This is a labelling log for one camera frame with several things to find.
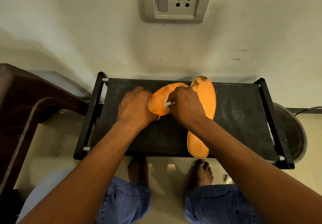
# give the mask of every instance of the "hand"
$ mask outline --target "hand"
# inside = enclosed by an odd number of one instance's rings
[[[152,113],[147,106],[151,95],[152,93],[143,87],[137,87],[125,94],[119,104],[118,121],[129,123],[140,132],[150,122],[159,120],[160,116]]]
[[[198,94],[191,87],[176,87],[167,102],[175,102],[169,106],[171,114],[191,132],[195,131],[195,125],[208,118]]]

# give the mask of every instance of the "brown plastic stool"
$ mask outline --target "brown plastic stool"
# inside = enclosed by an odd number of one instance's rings
[[[86,115],[88,103],[9,64],[0,64],[0,209],[12,192],[38,123],[53,110]]]

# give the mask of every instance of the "floor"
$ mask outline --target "floor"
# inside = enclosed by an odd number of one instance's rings
[[[84,117],[62,110],[39,124],[16,188],[23,197],[52,171],[77,165],[72,158]],[[308,149],[295,170],[286,172],[319,194],[322,194],[322,114],[300,114],[298,119],[308,137]],[[131,157],[124,157],[116,176],[128,181],[127,165]],[[149,180],[153,193],[150,212],[138,223],[188,223],[183,213],[183,197],[193,158],[148,157]],[[207,160],[214,175],[213,184],[223,184],[225,170],[216,159]]]

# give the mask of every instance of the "bare foot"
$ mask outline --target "bare foot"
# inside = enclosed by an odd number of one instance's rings
[[[133,157],[130,164],[127,166],[127,173],[130,183],[136,184],[140,182],[149,186],[146,157]]]
[[[204,160],[197,160],[195,163],[191,182],[190,189],[194,187],[201,187],[205,185],[211,185],[213,181],[213,175],[209,163]]]

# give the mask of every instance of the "black cable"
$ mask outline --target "black cable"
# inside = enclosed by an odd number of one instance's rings
[[[297,116],[298,114],[303,113],[303,112],[308,111],[308,110],[313,109],[313,108],[307,108],[305,110],[302,110],[302,111],[296,113],[294,116]]]

